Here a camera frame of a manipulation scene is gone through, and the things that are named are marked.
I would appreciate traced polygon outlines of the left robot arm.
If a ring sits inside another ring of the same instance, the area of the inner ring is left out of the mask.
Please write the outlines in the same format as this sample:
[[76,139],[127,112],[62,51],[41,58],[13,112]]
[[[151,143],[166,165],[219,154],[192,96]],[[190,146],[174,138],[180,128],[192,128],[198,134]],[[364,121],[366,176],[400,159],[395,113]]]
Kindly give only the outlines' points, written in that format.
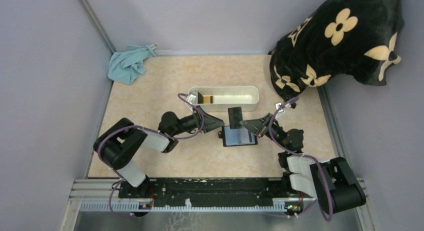
[[158,130],[135,125],[128,118],[122,118],[94,142],[93,150],[121,179],[137,188],[149,180],[133,160],[140,148],[169,153],[181,140],[180,134],[190,133],[193,137],[219,129],[224,124],[222,119],[209,115],[202,109],[183,118],[178,118],[174,112],[165,112]]

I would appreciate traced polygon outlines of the black credit card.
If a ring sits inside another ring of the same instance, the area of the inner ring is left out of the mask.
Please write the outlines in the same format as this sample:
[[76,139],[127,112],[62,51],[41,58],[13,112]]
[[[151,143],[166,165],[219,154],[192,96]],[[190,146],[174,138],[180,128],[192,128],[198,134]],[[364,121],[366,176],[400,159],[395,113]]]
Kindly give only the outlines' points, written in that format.
[[241,121],[243,120],[242,107],[230,107],[228,110],[228,118],[229,118],[229,127],[231,130],[241,129]]

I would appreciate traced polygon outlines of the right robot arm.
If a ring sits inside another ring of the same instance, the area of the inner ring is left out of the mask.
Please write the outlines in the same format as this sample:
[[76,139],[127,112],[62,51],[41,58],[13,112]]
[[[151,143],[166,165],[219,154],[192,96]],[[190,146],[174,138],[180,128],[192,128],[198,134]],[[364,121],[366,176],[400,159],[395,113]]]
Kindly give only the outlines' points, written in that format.
[[302,151],[302,129],[285,131],[270,113],[258,119],[241,120],[239,124],[257,138],[267,137],[282,148],[278,161],[287,172],[285,184],[315,198],[327,218],[366,204],[365,191],[345,158],[319,161]]

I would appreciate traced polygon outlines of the grey credit card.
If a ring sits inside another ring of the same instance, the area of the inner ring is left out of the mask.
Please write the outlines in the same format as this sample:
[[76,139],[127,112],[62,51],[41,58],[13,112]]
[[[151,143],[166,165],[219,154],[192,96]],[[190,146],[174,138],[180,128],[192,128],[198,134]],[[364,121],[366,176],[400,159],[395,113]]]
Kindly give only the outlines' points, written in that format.
[[255,136],[246,128],[237,130],[238,145],[254,145],[256,143]]

